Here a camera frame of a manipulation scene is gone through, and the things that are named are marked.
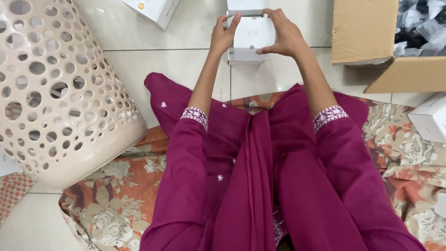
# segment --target embroidered sleeve cuff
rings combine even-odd
[[[207,132],[207,115],[204,111],[196,107],[188,107],[184,110],[182,118],[190,118],[200,123]]]
[[[324,125],[342,117],[348,117],[348,115],[339,105],[333,105],[323,109],[313,120],[314,133],[318,133]]]

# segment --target beige perforated laundry basket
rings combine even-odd
[[[0,0],[0,146],[65,188],[147,127],[71,0]]]

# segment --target red checkered fabric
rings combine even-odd
[[[33,185],[34,181],[25,173],[12,173],[0,177],[0,227],[14,206]]]

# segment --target magenta kurta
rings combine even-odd
[[[342,108],[314,128],[296,84],[255,116],[212,100],[205,124],[199,109],[185,111],[188,88],[157,73],[145,85],[170,141],[142,251],[273,251],[286,234],[302,251],[425,250],[367,152],[363,102],[335,93]]]

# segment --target white cardboard box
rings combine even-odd
[[[123,0],[141,17],[166,30],[180,0]]]
[[[446,143],[446,92],[439,92],[408,114],[425,140]]]
[[[276,41],[273,21],[262,13],[266,0],[227,0],[227,6],[230,18],[225,22],[226,27],[231,25],[237,11],[242,12],[234,42],[228,50],[229,65],[263,63],[266,55],[258,55],[256,51]]]

